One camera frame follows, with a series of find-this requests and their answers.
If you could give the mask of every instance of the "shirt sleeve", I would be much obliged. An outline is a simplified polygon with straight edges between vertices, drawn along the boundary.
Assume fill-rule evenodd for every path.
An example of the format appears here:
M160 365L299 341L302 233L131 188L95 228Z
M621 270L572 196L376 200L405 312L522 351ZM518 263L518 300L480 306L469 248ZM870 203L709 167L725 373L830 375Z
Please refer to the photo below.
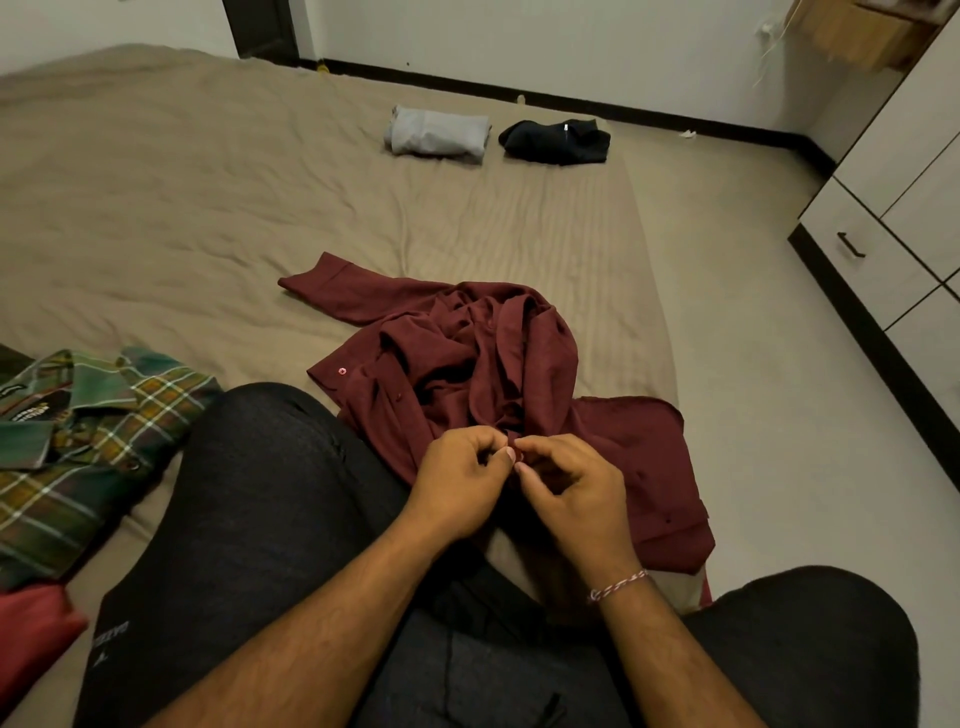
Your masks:
M355 326L416 310L452 288L448 283L381 276L330 253L321 255L312 270L278 283L323 313Z

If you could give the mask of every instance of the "green plaid shirt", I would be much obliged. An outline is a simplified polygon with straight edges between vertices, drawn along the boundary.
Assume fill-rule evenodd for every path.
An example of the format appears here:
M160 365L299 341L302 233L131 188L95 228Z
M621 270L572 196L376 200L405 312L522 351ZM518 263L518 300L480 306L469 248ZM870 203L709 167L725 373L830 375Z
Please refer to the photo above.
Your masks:
M0 385L0 594L68 572L220 391L137 348L64 350Z

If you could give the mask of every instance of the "cable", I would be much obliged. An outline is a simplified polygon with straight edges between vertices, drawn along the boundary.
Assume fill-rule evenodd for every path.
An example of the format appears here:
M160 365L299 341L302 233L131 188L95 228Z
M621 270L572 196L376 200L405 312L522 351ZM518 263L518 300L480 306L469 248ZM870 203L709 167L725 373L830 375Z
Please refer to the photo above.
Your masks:
M760 56L759 69L758 69L759 75L756 77L756 81L754 81L754 88L756 88L760 84L760 82L763 81L764 76L767 75L767 67L770 65L769 61L766 60L767 56L773 53L774 48L780 45L780 41L783 40L783 37L786 35L787 30L789 30L790 28L790 24L793 23L793 19L797 17L797 13L800 11L800 8L803 4L804 4L804 0L799 0L799 2L794 6L793 12L790 13L790 17L788 17L786 19L786 22L783 23L783 30L780 31L780 35L777 37L777 39L773 40L770 43L770 47L767 48L767 50L763 53L762 56Z

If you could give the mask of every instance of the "shirt collar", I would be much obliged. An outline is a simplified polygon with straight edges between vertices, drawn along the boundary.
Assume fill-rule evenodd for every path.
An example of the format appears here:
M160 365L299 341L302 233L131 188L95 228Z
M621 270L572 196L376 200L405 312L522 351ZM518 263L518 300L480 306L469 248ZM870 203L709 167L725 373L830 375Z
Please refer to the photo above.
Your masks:
M0 387L22 385L0 400L0 411L18 410L18 403L58 385L70 387L70 409L108 407L135 410L136 393L120 371L121 357L113 362L80 352L63 350L39 359ZM50 439L57 427L52 421L0 421L0 470L37 470L46 461Z

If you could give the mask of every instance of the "dark door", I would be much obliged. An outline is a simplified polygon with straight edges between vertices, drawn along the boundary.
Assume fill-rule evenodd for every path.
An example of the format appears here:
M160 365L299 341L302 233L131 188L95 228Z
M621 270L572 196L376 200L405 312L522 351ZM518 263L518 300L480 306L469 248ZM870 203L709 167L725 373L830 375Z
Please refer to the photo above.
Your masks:
M224 8L240 58L297 65L300 53L288 0L224 0Z

